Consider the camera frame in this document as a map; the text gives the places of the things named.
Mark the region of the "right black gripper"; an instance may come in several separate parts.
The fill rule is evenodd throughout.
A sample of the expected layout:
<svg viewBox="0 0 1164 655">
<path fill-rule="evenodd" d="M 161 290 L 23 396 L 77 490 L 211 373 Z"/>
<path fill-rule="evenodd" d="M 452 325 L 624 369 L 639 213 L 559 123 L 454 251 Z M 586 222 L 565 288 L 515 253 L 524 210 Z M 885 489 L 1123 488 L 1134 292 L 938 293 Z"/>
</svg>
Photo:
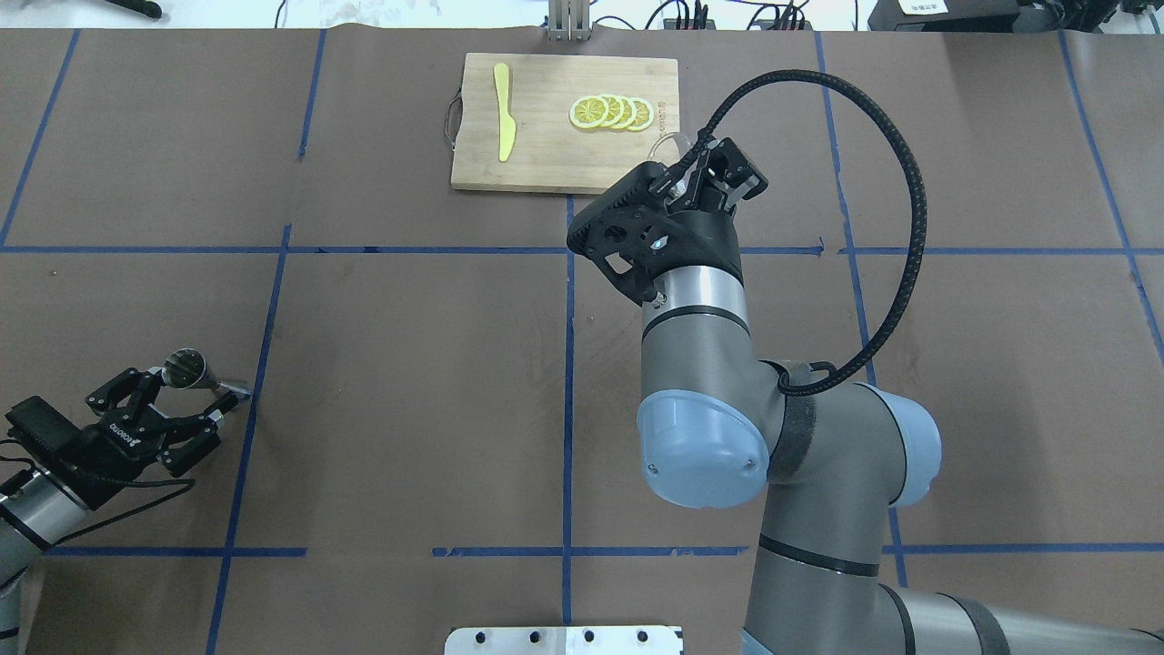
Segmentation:
<svg viewBox="0 0 1164 655">
<path fill-rule="evenodd" d="M 656 278 L 681 266 L 710 266 L 743 278 L 736 205 L 768 191 L 766 175 L 732 138 L 712 138 L 683 178 L 680 195 L 653 195 L 665 175 L 643 162 L 579 212 L 567 228 L 572 252 L 594 262 L 632 302 L 660 294 Z"/>
</svg>

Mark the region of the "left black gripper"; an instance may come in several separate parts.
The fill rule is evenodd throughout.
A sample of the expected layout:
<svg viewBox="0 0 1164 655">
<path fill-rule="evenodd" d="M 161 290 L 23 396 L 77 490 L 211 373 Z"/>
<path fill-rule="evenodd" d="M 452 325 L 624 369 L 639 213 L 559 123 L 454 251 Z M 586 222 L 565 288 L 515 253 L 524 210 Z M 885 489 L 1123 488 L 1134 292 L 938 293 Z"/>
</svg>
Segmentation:
<svg viewBox="0 0 1164 655">
<path fill-rule="evenodd" d="M 201 413 L 168 418 L 155 403 L 166 383 L 161 368 L 128 368 L 92 391 L 86 405 L 95 423 L 79 428 L 41 397 L 17 403 L 5 414 L 8 437 L 33 456 L 34 468 L 54 477 L 88 510 L 129 487 L 155 458 L 173 479 L 191 471 L 221 444 L 219 427 L 242 397 L 226 391 Z M 164 428 L 143 436 L 139 428 Z"/>
</svg>

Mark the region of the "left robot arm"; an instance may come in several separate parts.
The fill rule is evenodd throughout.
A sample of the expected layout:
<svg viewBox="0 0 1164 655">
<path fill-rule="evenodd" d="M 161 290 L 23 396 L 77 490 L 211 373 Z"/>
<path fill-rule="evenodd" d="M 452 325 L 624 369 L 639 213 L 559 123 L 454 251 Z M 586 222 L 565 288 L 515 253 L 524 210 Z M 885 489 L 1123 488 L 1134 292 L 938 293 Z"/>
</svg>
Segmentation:
<svg viewBox="0 0 1164 655">
<path fill-rule="evenodd" d="M 205 366 L 184 372 L 169 362 L 128 368 L 91 391 L 88 426 L 41 397 L 5 414 L 5 443 L 24 451 L 1 505 L 5 654 L 20 650 L 21 586 L 34 560 L 95 531 L 91 517 L 126 489 L 161 489 L 170 501 L 196 487 L 191 469 L 217 450 L 225 417 L 251 394 Z"/>
</svg>

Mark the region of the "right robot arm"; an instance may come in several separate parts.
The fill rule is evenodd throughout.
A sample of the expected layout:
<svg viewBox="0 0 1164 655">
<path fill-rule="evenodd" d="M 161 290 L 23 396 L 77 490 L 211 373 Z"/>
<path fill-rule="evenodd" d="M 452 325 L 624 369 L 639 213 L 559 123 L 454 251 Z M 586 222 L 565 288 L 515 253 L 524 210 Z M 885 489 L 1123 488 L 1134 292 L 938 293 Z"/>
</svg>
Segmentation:
<svg viewBox="0 0 1164 655">
<path fill-rule="evenodd" d="M 754 354 L 736 204 L 768 185 L 730 140 L 677 200 L 640 163 L 567 244 L 643 312 L 644 478 L 686 510 L 764 494 L 744 654 L 1159 654 L 1161 631 L 1105 629 L 878 579 L 889 510 L 942 465 L 932 417 L 868 383 L 819 391 L 823 362 Z"/>
</svg>

